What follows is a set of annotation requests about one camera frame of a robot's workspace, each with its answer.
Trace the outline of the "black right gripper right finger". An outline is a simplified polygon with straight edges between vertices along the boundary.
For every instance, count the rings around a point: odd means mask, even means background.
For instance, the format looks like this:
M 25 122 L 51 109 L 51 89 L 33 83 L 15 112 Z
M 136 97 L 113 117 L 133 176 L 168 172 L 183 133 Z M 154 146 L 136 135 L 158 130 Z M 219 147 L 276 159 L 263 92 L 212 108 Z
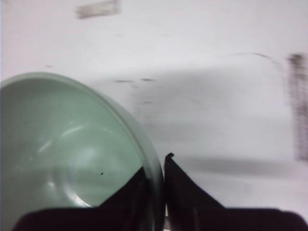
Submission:
M 168 219 L 172 231 L 203 231 L 201 213 L 225 207 L 200 188 L 169 153 L 164 163 L 164 186 Z

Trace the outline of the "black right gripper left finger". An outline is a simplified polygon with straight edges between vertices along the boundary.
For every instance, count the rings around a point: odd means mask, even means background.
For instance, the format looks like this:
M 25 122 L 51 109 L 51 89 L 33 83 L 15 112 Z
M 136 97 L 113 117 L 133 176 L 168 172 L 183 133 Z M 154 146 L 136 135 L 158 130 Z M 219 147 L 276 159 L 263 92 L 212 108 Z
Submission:
M 103 231 L 138 231 L 149 199 L 148 179 L 141 167 L 116 193 L 99 205 Z

